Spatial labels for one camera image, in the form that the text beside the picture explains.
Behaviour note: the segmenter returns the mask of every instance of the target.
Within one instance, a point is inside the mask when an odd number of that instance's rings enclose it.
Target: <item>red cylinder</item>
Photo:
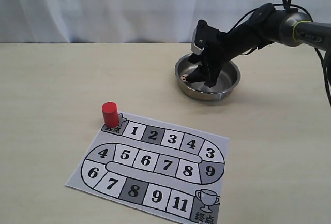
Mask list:
[[[119,124],[117,105],[114,102],[106,102],[102,105],[103,120],[106,126],[112,128]]]

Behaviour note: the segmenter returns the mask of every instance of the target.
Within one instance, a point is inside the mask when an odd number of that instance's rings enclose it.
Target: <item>trophy icon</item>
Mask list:
[[[206,213],[211,213],[212,210],[209,208],[220,201],[220,197],[217,193],[209,189],[198,189],[195,192],[195,196],[204,204],[200,209]]]

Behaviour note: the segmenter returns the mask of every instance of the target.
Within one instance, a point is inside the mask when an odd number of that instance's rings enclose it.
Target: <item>metal bowl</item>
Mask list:
[[[226,98],[240,81],[240,71],[238,67],[229,61],[224,64],[223,69],[214,87],[208,88],[204,82],[189,83],[185,81],[185,76],[191,74],[198,64],[188,61],[190,54],[183,56],[175,66],[175,74],[179,88],[182,92],[196,100],[217,101]]]

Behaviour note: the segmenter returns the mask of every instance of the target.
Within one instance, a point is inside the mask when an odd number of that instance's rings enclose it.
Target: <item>black cable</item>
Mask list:
[[[274,6],[284,6],[285,4],[284,3],[276,3],[276,4],[273,4]],[[313,22],[313,19],[312,19],[312,16],[310,15],[310,13],[303,7],[299,6],[299,5],[296,5],[296,4],[288,4],[288,6],[290,7],[295,7],[295,8],[298,8],[300,10],[302,10],[303,12],[305,12],[306,15],[308,15],[308,17],[311,19],[311,21]],[[254,11],[256,11],[257,8],[247,12],[246,14],[243,15],[243,17],[241,17],[239,19],[239,21],[237,21],[237,23],[227,32],[230,33],[232,30],[234,30],[239,24],[240,22],[249,14],[253,13]],[[325,91],[326,91],[326,96],[327,96],[327,99],[331,105],[331,92],[330,92],[330,86],[329,86],[329,83],[331,84],[331,66],[329,66],[328,68],[325,68],[323,66],[323,56],[321,55],[321,52],[319,49],[317,48],[314,48],[320,61],[321,61],[321,64],[322,64],[322,70],[323,70],[323,78],[324,78],[324,85],[325,85]],[[254,52],[256,50],[256,48],[253,48],[251,49],[248,53],[246,54],[241,54],[242,56],[245,56],[245,55],[249,55],[251,54],[252,52]]]

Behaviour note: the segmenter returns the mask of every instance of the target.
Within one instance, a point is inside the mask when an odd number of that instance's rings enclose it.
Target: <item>robotic arm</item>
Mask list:
[[[245,15],[252,13],[247,21],[238,25],[243,16],[228,32],[199,20],[191,43],[193,53],[189,58],[191,63],[199,64],[186,80],[205,82],[207,87],[213,87],[223,65],[246,51],[251,50],[250,54],[275,42],[290,47],[304,43],[314,47],[321,60],[331,104],[328,85],[328,80],[331,83],[331,24],[315,23],[304,8],[291,4],[291,0],[282,1],[282,4],[267,3],[250,11]],[[275,6],[283,6],[284,10],[277,10]],[[326,52],[324,58],[318,49]]]

